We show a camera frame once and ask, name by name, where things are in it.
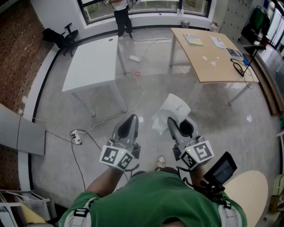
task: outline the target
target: window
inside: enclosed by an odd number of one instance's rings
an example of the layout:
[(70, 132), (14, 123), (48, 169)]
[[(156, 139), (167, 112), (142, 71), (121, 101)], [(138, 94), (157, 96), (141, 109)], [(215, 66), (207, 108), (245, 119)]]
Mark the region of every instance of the window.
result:
[[(102, 0), (78, 0), (86, 23), (111, 18), (114, 9), (106, 6)], [(145, 12), (172, 12), (183, 8), (185, 14), (196, 14), (208, 17), (211, 0), (141, 0), (140, 4), (130, 8), (129, 14)]]

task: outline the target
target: paper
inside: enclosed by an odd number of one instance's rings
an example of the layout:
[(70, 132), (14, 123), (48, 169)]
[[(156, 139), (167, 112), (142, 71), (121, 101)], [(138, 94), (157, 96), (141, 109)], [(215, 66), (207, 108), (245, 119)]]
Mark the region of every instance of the paper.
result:
[(183, 34), (183, 35), (190, 45), (203, 46), (203, 43), (197, 36), (191, 34)]
[(221, 41), (221, 39), (219, 39), (217, 37), (213, 37), (213, 36), (210, 36), (210, 38), (212, 39), (212, 41), (215, 43), (215, 45), (218, 48), (222, 48), (222, 49), (226, 48), (225, 44)]

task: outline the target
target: white table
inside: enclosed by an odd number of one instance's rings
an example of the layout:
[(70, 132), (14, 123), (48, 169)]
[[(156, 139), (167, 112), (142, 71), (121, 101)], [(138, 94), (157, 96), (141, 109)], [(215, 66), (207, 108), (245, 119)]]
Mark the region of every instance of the white table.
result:
[(127, 112), (115, 84), (116, 54), (122, 71), (126, 74), (117, 35), (79, 46), (69, 67), (62, 92), (71, 93), (85, 109), (91, 112), (92, 116), (96, 115), (95, 111), (76, 92), (105, 85), (110, 86), (122, 111)]

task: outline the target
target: green t-shirt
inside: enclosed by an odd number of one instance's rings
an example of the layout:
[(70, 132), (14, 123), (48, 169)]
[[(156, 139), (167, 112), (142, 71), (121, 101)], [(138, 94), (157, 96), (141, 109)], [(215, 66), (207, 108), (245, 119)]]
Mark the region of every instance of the green t-shirt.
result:
[[(179, 219), (187, 227), (220, 227), (218, 204), (190, 189), (174, 174), (147, 172), (131, 178), (116, 192), (101, 198), (83, 192), (64, 213), (59, 226), (64, 226), (67, 215), (82, 208), (91, 198), (98, 198), (90, 207), (92, 227), (161, 227), (166, 221)], [(247, 221), (242, 208), (224, 197), (240, 213), (243, 226)]]

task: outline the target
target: black floor trim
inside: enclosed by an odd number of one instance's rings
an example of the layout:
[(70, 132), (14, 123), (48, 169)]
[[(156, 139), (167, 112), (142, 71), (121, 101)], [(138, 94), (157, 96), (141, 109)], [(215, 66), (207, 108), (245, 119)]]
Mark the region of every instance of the black floor trim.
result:
[[(54, 65), (54, 63), (55, 63), (55, 61), (56, 61), (56, 59), (57, 59), (57, 57), (58, 57), (58, 55), (59, 55), (60, 52), (61, 52), (61, 50), (57, 51), (55, 57), (54, 57), (53, 60), (52, 60), (52, 63), (50, 64), (50, 66), (49, 66), (49, 68), (48, 68), (48, 71), (47, 71), (47, 73), (46, 73), (46, 75), (45, 75), (45, 78), (44, 78), (44, 80), (43, 80), (43, 84), (41, 85), (41, 88), (40, 88), (40, 90), (39, 90), (39, 95), (38, 95), (37, 100), (36, 100), (36, 103), (35, 103), (35, 109), (34, 109), (33, 117), (36, 117), (36, 112), (37, 112), (37, 109), (38, 109), (38, 107), (39, 107), (39, 101), (40, 101), (40, 97), (41, 97), (41, 94), (42, 94), (42, 92), (43, 92), (45, 83), (46, 83), (46, 81), (47, 81), (47, 78), (48, 78), (48, 76), (49, 76), (49, 73), (50, 73), (50, 71), (52, 70), (52, 67), (53, 67), (53, 65)], [(32, 155), (31, 155), (31, 154), (28, 154), (28, 174), (29, 174), (29, 180), (30, 180), (30, 188), (31, 188), (31, 190), (34, 190), (34, 184), (33, 184), (33, 182), (32, 182)]]
[[(145, 28), (155, 28), (155, 27), (181, 27), (181, 25), (145, 25), (145, 26), (134, 27), (133, 30), (145, 29)], [(207, 30), (206, 28), (203, 28), (203, 27), (189, 26), (189, 28), (204, 30), (204, 31)], [(84, 39), (80, 39), (80, 40), (76, 41), (75, 44), (79, 46), (82, 42), (85, 42), (85, 41), (88, 41), (90, 39), (97, 38), (97, 37), (100, 37), (100, 36), (103, 36), (103, 35), (115, 33), (115, 32), (118, 32), (118, 30), (112, 30), (112, 31), (103, 32), (103, 33), (100, 33), (100, 34), (97, 34), (97, 35), (92, 35), (92, 36), (89, 36), (89, 37), (86, 37)]]

